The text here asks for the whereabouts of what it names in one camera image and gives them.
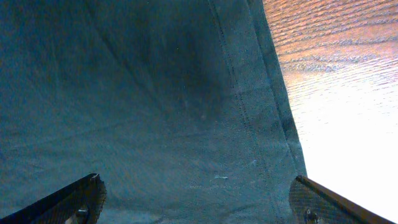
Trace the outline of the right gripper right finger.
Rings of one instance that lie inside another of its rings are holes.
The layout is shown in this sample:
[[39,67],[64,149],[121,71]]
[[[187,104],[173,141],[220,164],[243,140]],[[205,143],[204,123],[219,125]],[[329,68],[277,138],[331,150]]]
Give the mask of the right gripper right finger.
[[290,185],[289,205],[298,224],[394,224],[303,175]]

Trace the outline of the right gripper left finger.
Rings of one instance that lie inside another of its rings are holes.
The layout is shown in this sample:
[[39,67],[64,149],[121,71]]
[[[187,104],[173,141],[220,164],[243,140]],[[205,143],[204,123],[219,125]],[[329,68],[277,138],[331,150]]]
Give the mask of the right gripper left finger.
[[1,224],[97,224],[105,200],[105,184],[99,174],[92,173],[1,218]]

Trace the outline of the black t-shirt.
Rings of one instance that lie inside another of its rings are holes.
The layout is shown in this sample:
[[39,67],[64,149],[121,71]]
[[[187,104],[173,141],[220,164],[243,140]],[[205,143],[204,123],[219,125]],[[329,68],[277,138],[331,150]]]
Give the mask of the black t-shirt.
[[101,223],[293,223],[262,1],[1,2],[1,215],[87,174]]

